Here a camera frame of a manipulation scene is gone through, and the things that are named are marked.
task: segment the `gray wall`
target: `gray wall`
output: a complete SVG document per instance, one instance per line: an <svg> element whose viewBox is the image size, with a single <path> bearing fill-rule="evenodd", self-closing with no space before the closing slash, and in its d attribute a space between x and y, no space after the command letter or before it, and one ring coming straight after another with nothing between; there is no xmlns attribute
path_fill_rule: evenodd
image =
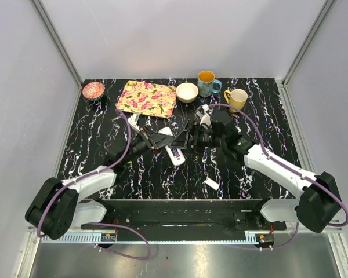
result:
<svg viewBox="0 0 348 278"><path fill-rule="evenodd" d="M42 0L82 78L283 78L325 0Z"/></svg>
<svg viewBox="0 0 348 278"><path fill-rule="evenodd" d="M288 89L315 170L335 176L348 206L348 0L336 2Z"/></svg>
<svg viewBox="0 0 348 278"><path fill-rule="evenodd" d="M77 87L28 0L0 0L0 277L11 277L24 213L53 174Z"/></svg>

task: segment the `floral tray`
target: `floral tray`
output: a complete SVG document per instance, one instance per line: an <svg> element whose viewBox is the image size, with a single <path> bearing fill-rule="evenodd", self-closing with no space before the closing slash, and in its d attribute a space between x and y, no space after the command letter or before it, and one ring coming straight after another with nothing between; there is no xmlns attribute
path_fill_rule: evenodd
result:
<svg viewBox="0 0 348 278"><path fill-rule="evenodd" d="M116 108L125 112L168 118L173 114L175 101L175 87L129 80Z"/></svg>

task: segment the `white remote control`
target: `white remote control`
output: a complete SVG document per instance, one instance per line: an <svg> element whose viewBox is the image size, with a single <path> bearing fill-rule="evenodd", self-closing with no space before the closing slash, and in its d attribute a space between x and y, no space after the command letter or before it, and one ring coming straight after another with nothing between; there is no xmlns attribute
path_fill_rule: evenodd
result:
<svg viewBox="0 0 348 278"><path fill-rule="evenodd" d="M170 127L164 127L163 129L160 129L158 132L161 134L173 136L173 133L172 133ZM174 166L181 165L186 161L186 159L184 158L184 155L180 149L169 148L168 146L165 146L165 149L168 152L168 155L169 155L171 161L173 162Z"/></svg>

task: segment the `mug handle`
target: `mug handle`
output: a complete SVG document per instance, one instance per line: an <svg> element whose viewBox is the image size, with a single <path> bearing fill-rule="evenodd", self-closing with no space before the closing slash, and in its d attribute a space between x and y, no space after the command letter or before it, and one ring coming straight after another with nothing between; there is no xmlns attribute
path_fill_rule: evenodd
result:
<svg viewBox="0 0 348 278"><path fill-rule="evenodd" d="M225 97L225 99L226 99L226 101L227 101L228 104L230 103L230 96L231 96L231 91L225 90L225 91L224 91L224 97Z"/></svg>
<svg viewBox="0 0 348 278"><path fill-rule="evenodd" d="M218 90L213 89L213 93L218 94L218 92L220 92L220 90L222 89L222 83L218 79L215 79L214 83L219 85L219 89Z"/></svg>

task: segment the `black marble table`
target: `black marble table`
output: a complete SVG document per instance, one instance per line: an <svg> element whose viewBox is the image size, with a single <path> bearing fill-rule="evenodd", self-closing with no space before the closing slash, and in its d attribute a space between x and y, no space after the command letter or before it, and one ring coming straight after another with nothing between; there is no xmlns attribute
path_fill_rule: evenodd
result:
<svg viewBox="0 0 348 278"><path fill-rule="evenodd" d="M243 111L259 127L268 149L287 161L300 166L298 155L274 79L222 78L219 94L198 97L191 104L179 100L169 119L141 116L139 125L158 131L169 126L174 135L193 118L202 104L226 103L226 89L244 89L248 101ZM105 96L95 102L80 98L72 128L61 161L58 178L66 179L87 173L104 163L104 156L114 140L127 138L126 125L115 112L115 105L128 81L105 79ZM196 79L143 79L156 84L178 86L183 82L196 84ZM214 111L226 108L215 108ZM237 129L257 139L252 126L242 116L233 115ZM202 156L188 156L184 164L173 166L165 149L156 154L146 152L129 166L129 173L111 188L100 191L104 199L267 199L287 198L291 194L259 172L241 167L226 159L220 149L206 149ZM220 184L216 191L206 184L206 177Z"/></svg>

